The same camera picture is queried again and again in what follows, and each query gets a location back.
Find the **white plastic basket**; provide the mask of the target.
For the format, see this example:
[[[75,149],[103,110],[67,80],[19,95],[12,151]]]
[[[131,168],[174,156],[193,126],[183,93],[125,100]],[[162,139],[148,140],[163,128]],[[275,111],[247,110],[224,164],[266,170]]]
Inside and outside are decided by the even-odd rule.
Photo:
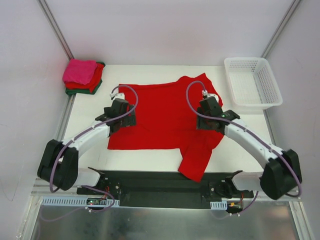
[[[255,113],[280,106],[283,98],[269,62],[262,57],[228,57],[224,68],[233,108]]]

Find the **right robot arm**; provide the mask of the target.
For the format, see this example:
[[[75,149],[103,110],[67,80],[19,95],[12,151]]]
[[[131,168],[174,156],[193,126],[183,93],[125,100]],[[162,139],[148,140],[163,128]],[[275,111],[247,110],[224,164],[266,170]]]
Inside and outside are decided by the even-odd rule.
[[[262,172],[238,170],[226,179],[225,193],[232,198],[242,191],[264,192],[278,200],[302,194],[302,174],[298,154],[262,140],[233,110],[223,111],[214,96],[205,97],[196,110],[197,128],[212,130],[233,140],[262,167]]]

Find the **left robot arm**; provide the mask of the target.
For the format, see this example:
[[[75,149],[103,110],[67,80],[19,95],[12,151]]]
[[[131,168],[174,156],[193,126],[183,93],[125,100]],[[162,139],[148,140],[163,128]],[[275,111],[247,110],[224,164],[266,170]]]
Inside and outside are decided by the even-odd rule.
[[[125,99],[115,98],[87,129],[62,141],[50,140],[45,146],[37,176],[58,190],[88,186],[96,195],[103,193],[106,189],[106,182],[101,179],[103,174],[90,167],[80,168],[79,160],[120,128],[135,126],[135,107]]]

